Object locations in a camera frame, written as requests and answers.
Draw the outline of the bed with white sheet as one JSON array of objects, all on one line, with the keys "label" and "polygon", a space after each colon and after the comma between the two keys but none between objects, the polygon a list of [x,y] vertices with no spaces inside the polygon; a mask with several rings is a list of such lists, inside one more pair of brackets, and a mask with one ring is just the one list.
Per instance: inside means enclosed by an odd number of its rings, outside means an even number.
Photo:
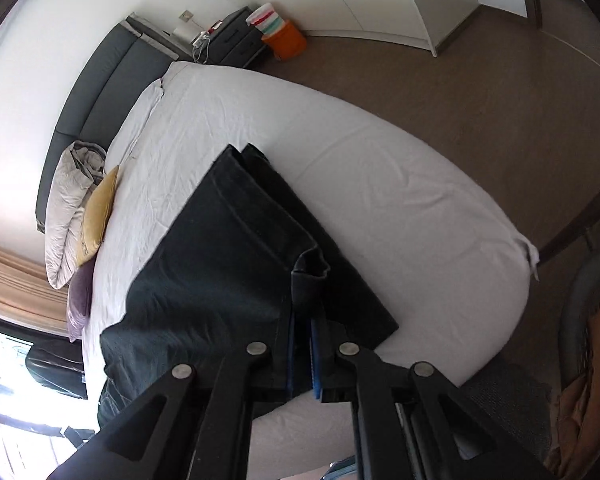
[{"label": "bed with white sheet", "polygon": [[539,254],[406,131],[249,70],[174,63],[107,145],[117,177],[83,336],[107,425],[175,365],[333,315],[399,366],[461,385],[503,348]]}]

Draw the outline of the dark grey padded headboard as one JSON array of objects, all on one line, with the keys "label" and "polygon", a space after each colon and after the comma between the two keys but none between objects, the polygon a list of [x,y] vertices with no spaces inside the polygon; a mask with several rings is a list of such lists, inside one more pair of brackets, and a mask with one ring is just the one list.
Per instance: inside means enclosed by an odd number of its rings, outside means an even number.
[{"label": "dark grey padded headboard", "polygon": [[148,84],[162,77],[172,62],[188,59],[121,24],[108,32],[69,92],[50,140],[35,204],[38,232],[45,231],[50,185],[61,153],[76,140],[108,148]]}]

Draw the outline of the black jacket on chair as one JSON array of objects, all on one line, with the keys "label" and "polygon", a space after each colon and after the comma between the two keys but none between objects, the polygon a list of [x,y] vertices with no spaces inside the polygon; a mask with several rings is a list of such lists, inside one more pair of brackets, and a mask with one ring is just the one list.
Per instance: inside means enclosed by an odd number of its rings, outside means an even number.
[{"label": "black jacket on chair", "polygon": [[26,367],[39,385],[70,398],[87,398],[82,348],[77,341],[34,344],[27,353]]}]

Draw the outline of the black denim pants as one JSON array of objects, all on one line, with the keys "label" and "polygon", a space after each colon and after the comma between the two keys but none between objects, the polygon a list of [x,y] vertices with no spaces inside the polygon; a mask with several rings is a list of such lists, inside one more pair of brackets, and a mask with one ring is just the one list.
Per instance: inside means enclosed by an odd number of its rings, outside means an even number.
[{"label": "black denim pants", "polygon": [[100,336],[101,425],[172,367],[225,356],[278,320],[316,314],[376,348],[398,328],[337,244],[264,154],[215,159]]}]

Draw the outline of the purple cushion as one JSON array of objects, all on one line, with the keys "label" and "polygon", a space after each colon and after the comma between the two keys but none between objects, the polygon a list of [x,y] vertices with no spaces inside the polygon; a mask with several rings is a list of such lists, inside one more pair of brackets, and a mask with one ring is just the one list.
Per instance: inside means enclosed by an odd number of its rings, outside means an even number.
[{"label": "purple cushion", "polygon": [[67,296],[67,330],[71,342],[82,338],[91,316],[95,260],[80,266],[73,275]]}]

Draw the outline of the folded beige duvet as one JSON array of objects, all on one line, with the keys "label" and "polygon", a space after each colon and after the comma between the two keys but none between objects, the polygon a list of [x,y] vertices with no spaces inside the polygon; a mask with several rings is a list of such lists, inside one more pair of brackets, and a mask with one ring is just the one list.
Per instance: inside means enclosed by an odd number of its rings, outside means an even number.
[{"label": "folded beige duvet", "polygon": [[78,268],[84,209],[105,175],[106,151],[76,140],[55,168],[45,213],[45,267],[50,286],[62,289]]}]

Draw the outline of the beige curtain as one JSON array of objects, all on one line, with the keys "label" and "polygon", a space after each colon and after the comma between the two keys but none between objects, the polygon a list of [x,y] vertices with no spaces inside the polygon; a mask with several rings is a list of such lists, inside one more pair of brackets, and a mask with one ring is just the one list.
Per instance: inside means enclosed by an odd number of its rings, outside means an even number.
[{"label": "beige curtain", "polygon": [[67,289],[48,284],[44,266],[0,249],[0,320],[67,337]]}]

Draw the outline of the orange storage box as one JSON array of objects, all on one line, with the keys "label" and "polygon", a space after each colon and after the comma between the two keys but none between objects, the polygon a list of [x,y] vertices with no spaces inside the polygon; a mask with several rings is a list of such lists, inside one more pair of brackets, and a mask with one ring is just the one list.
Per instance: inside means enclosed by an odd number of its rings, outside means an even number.
[{"label": "orange storage box", "polygon": [[289,61],[302,54],[308,47],[306,36],[291,21],[286,21],[274,34],[262,37],[263,42],[272,50],[274,58]]}]

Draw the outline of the striped white bin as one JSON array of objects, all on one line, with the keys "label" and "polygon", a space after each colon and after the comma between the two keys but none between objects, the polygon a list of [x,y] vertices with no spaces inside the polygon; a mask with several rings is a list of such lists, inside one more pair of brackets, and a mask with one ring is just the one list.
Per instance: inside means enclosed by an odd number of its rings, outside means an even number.
[{"label": "striped white bin", "polygon": [[263,36],[272,36],[285,25],[285,20],[271,3],[265,3],[246,17],[246,23],[255,27]]}]

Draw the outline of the dark grey nightstand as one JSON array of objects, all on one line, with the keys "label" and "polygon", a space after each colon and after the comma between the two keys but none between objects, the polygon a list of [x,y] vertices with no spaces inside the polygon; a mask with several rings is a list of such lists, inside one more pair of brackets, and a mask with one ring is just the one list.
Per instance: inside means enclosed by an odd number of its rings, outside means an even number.
[{"label": "dark grey nightstand", "polygon": [[272,58],[273,51],[262,40],[262,32],[247,22],[252,10],[244,6],[217,22],[193,45],[198,64],[253,68]]}]

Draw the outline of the white pillow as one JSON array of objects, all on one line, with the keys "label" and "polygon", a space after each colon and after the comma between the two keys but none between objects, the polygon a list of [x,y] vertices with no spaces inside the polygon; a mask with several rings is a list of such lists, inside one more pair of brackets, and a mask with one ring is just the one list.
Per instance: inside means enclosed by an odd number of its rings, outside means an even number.
[{"label": "white pillow", "polygon": [[135,144],[140,140],[143,128],[162,97],[163,86],[160,78],[148,84],[148,87],[140,94],[109,145],[105,159],[106,174],[109,174],[131,155]]}]

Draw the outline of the yellow cushion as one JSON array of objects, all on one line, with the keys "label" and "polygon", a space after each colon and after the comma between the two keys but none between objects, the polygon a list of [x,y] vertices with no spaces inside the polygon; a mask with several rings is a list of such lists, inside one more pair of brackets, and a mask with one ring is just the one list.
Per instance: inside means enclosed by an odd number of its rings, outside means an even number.
[{"label": "yellow cushion", "polygon": [[83,266],[97,254],[104,240],[108,220],[114,206],[119,167],[115,166],[96,186],[88,199],[83,215],[76,263]]}]

